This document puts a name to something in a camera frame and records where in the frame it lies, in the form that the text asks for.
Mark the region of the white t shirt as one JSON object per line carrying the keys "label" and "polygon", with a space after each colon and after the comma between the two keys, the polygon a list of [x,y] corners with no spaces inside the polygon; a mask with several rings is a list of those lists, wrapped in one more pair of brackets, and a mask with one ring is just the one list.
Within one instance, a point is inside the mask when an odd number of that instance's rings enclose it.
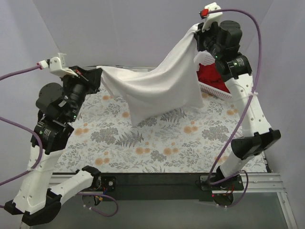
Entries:
{"label": "white t shirt", "polygon": [[149,72],[101,66],[102,84],[113,97],[126,100],[133,126],[182,107],[203,106],[194,63],[197,43],[193,25],[165,59]]}

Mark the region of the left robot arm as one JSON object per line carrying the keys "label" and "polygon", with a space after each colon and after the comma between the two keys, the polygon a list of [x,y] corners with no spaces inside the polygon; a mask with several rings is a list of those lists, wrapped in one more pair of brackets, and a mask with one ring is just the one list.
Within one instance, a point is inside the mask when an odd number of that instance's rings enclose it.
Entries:
{"label": "left robot arm", "polygon": [[101,187],[101,172],[91,166],[79,170],[68,180],[50,187],[54,167],[63,153],[74,129],[85,97],[99,91],[102,69],[68,69],[61,83],[43,86],[36,101],[38,121],[31,131],[30,159],[22,185],[4,209],[22,215],[22,222],[36,226],[51,222],[62,205],[84,189]]}

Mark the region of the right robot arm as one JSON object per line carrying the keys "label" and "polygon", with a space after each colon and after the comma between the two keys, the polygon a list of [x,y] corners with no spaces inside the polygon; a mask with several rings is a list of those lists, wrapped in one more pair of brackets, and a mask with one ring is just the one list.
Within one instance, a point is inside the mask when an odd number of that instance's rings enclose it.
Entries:
{"label": "right robot arm", "polygon": [[198,51],[207,51],[215,60],[217,72],[221,75],[235,103],[240,120],[243,137],[235,138],[231,134],[225,147],[232,149],[228,158],[220,165],[214,164],[206,183],[228,189],[233,179],[243,167],[255,156],[272,146],[281,138],[279,130],[274,130],[267,121],[256,93],[252,69],[247,57],[239,52],[242,31],[235,21],[212,22],[209,29],[205,23],[198,24],[195,32]]}

